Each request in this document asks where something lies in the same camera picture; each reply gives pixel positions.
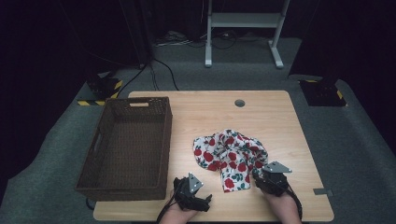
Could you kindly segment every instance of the wicker basket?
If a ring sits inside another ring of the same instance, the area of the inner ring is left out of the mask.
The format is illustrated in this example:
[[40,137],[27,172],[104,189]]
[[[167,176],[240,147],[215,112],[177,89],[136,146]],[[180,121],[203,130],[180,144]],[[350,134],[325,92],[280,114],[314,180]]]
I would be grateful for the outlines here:
[[107,99],[76,191],[94,201],[164,199],[171,130],[168,97]]

